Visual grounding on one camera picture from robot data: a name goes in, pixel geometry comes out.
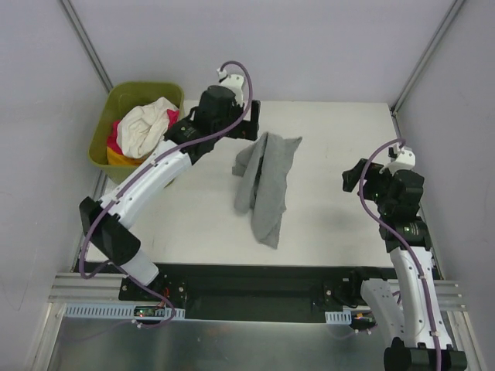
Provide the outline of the grey t shirt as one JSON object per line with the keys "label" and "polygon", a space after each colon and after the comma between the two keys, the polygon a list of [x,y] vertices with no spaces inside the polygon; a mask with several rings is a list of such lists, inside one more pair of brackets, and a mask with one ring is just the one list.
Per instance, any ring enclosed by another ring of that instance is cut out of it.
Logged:
{"label": "grey t shirt", "polygon": [[287,177],[301,142],[301,137],[283,138],[265,132],[237,154],[232,167],[232,174],[241,178],[234,197],[235,211],[249,213],[256,241],[274,250],[286,211]]}

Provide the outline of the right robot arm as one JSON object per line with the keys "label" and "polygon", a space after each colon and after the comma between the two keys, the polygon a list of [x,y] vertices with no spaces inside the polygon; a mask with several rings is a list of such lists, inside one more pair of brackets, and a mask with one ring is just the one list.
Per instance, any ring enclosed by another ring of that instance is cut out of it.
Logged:
{"label": "right robot arm", "polygon": [[446,330],[435,291],[431,240],[419,216],[424,178],[409,166],[394,168],[365,158],[343,172],[343,191],[377,206],[374,220],[390,255],[399,294],[379,277],[361,276],[348,285],[350,300],[368,304],[385,339],[386,370],[465,370],[466,354]]}

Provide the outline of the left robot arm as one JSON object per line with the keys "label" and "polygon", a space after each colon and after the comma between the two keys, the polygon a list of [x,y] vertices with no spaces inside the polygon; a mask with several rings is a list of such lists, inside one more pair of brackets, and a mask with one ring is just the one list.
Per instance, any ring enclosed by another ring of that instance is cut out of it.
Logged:
{"label": "left robot arm", "polygon": [[165,132],[126,180],[99,200],[87,197],[80,203],[84,241],[79,268],[84,268],[87,248],[94,246],[138,282],[136,290],[145,300],[158,299],[164,285],[159,269],[131,233],[132,225],[152,197],[211,152],[221,138],[256,140],[260,107],[255,99],[239,104],[230,88],[208,87],[198,105]]}

